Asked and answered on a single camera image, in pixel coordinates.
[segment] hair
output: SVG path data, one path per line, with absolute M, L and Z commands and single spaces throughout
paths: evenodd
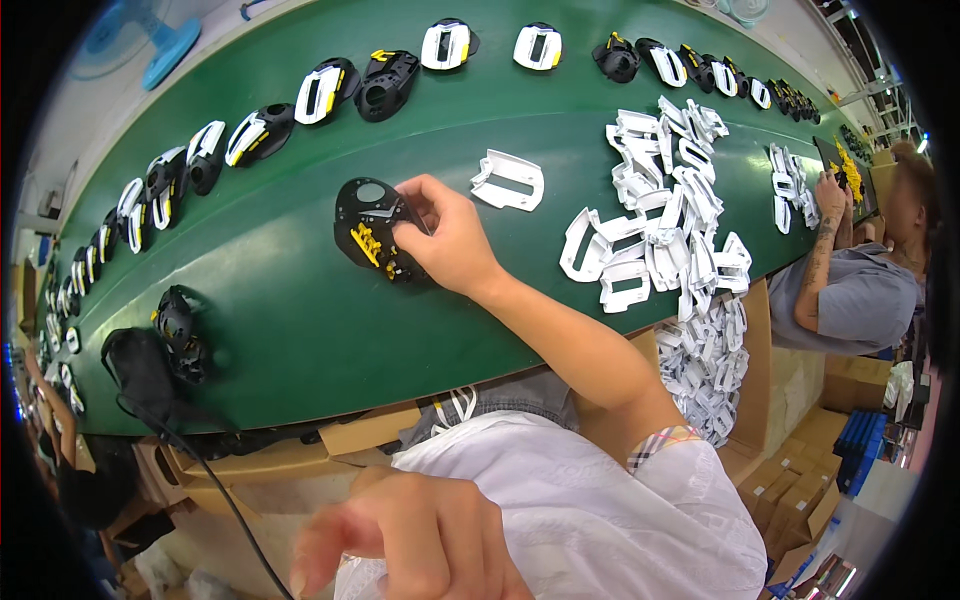
M 909 179 L 924 205 L 926 211 L 924 244 L 929 251 L 934 232 L 940 225 L 940 202 L 937 197 L 937 178 L 933 165 L 926 156 L 918 154 L 913 142 L 908 140 L 901 140 L 894 144 L 890 154 L 897 162 L 895 177 Z

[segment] yellow plastic clip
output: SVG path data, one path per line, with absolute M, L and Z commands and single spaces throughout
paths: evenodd
M 396 54 L 396 52 L 387 52 L 386 50 L 380 49 L 371 54 L 370 58 L 379 60 L 380 62 L 386 62 L 387 58 L 393 56 L 394 54 Z
M 360 247 L 360 250 L 362 250 L 363 253 L 367 255 L 367 258 L 370 259 L 370 262 L 373 263 L 373 266 L 379 269 L 380 262 L 376 259 L 376 254 L 379 252 L 381 244 L 373 239 L 372 229 L 359 223 L 357 224 L 357 229 L 350 230 L 350 235 L 353 237 L 353 241 L 357 243 L 357 246 Z

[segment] green work surface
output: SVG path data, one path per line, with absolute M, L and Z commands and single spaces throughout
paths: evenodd
M 731 135 L 716 141 L 715 191 L 725 204 L 716 240 L 735 230 L 762 276 L 804 252 L 814 233 L 794 212 L 789 235 L 773 222 L 770 142 L 807 156 L 807 180 L 821 168 L 814 134 L 830 138 L 842 121 L 829 100 L 793 69 L 735 29 L 672 0 L 593 2 L 491 0 L 380 3 L 321 1 L 266 23 L 210 56 L 158 97 L 97 169 L 63 231 L 60 279 L 69 260 L 150 160 L 183 145 L 211 119 L 228 131 L 251 110 L 294 102 L 317 63 L 345 56 L 362 71 L 370 52 L 420 51 L 436 20 L 454 15 L 482 38 L 479 53 L 452 73 L 421 71 L 407 106 L 382 123 L 340 107 L 332 122 L 297 126 L 276 155 L 249 169 L 225 168 L 212 193 L 188 194 L 175 229 L 153 231 L 140 255 L 118 245 L 71 323 L 84 349 L 70 356 L 86 404 L 87 433 L 147 431 L 114 403 L 116 387 L 100 364 L 116 328 L 150 326 L 164 290 L 181 284 L 205 299 L 199 331 L 215 350 L 216 372 L 187 392 L 238 427 L 312 420 L 427 396 L 536 365 L 541 360 L 483 309 L 435 285 L 391 285 L 353 265 L 332 238 L 333 206 L 347 180 L 399 182 L 432 173 L 465 194 L 488 148 L 542 167 L 543 201 L 532 212 L 478 202 L 504 266 L 545 294 L 630 332 L 676 314 L 678 292 L 654 293 L 627 312 L 606 315 L 599 283 L 577 283 L 558 265 L 564 231 L 588 205 L 603 220 L 627 214 L 611 168 L 619 162 L 604 125 L 618 108 L 658 114 L 665 94 L 717 109 Z M 563 34 L 564 60 L 547 73 L 512 60 L 516 34 L 532 21 Z M 706 95 L 693 83 L 662 84 L 642 65 L 615 84 L 590 52 L 611 30 L 652 36 L 700 53 L 730 55 L 747 74 L 785 78 L 814 97 L 823 123 L 795 123 L 750 100 Z M 191 431 L 202 431 L 194 427 Z

